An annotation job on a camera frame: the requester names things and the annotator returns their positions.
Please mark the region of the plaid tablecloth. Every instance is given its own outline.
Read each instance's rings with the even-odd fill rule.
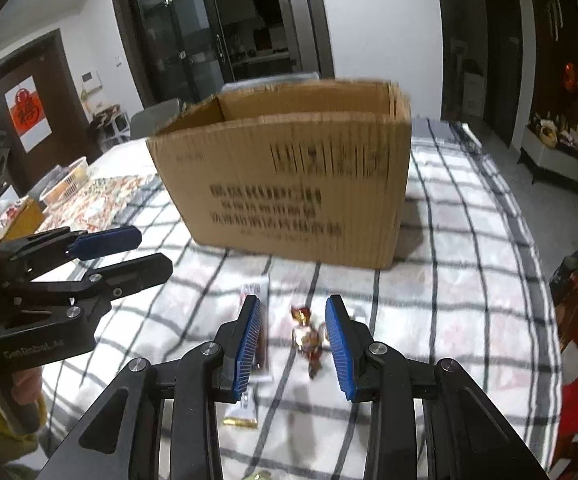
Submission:
[[[388,270],[198,246],[159,179],[115,223],[138,226],[142,245],[96,266],[162,251],[174,273],[163,286],[117,301],[98,327],[93,352],[44,368],[50,452],[130,359],[172,360],[212,339],[222,322],[236,317],[243,283],[267,274],[274,381],[257,387],[257,430],[219,428],[226,479],[259,468],[294,478],[362,478],[370,405],[345,400],[328,353],[323,369],[309,380],[307,361],[290,343],[291,305],[309,305],[318,324],[334,293],[365,314],[375,339],[406,357],[457,359],[540,463],[550,463],[560,413],[560,354],[536,245],[492,160],[448,124],[415,121],[397,254]],[[61,272],[74,279],[83,266]],[[218,406],[220,418],[224,408]],[[415,408],[418,473],[426,478],[421,404]],[[163,478],[168,436],[163,430]]]

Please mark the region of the paper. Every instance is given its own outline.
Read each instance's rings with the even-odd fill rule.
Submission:
[[[16,133],[28,153],[51,134],[34,77],[29,76],[14,86],[5,93],[5,99]]]

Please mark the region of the door handle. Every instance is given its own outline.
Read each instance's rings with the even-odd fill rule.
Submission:
[[[218,44],[218,56],[220,57],[220,60],[222,62],[224,62],[223,42],[220,39],[220,35],[216,34],[215,39],[216,39],[217,44]]]

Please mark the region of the glass door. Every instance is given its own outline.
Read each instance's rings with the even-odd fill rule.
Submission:
[[[231,80],[219,23],[205,0],[137,0],[157,101],[198,102]]]

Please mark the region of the floral placemat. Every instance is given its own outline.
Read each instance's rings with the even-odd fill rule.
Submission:
[[[123,209],[154,175],[95,178],[64,203],[49,211],[38,232],[69,226],[89,232],[108,229],[115,215]]]

